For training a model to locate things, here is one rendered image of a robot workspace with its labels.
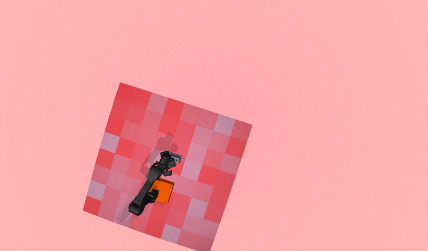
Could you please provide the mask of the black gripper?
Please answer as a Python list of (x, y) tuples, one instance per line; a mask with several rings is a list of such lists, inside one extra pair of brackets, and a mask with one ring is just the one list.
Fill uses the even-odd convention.
[[(162, 157), (163, 153), (168, 153), (168, 154), (169, 154), (169, 151), (161, 152), (161, 153), (160, 153), (160, 156), (161, 156), (161, 157)], [(171, 176), (171, 175), (172, 175), (172, 172), (171, 172), (171, 170), (168, 170), (168, 165), (166, 165), (166, 166), (167, 166), (167, 168), (165, 169), (166, 171), (164, 171), (163, 175), (164, 175), (164, 176)]]

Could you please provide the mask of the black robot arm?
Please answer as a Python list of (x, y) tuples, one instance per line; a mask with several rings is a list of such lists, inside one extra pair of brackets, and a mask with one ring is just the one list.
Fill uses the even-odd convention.
[[(157, 165), (157, 166), (156, 166)], [(140, 190), (139, 194), (136, 196), (136, 198), (129, 204), (129, 212), (139, 216), (145, 209), (145, 206), (148, 203), (154, 203), (156, 201), (156, 198), (158, 197), (159, 190), (152, 189), (151, 192), (149, 192), (151, 186), (153, 185), (154, 181), (156, 181), (158, 178), (161, 177), (161, 175), (164, 173), (165, 169), (176, 167), (176, 162), (174, 158), (171, 158), (171, 155), (168, 153), (163, 153), (160, 161), (156, 161), (150, 168), (148, 173), (148, 179), (146, 180), (144, 186)]]

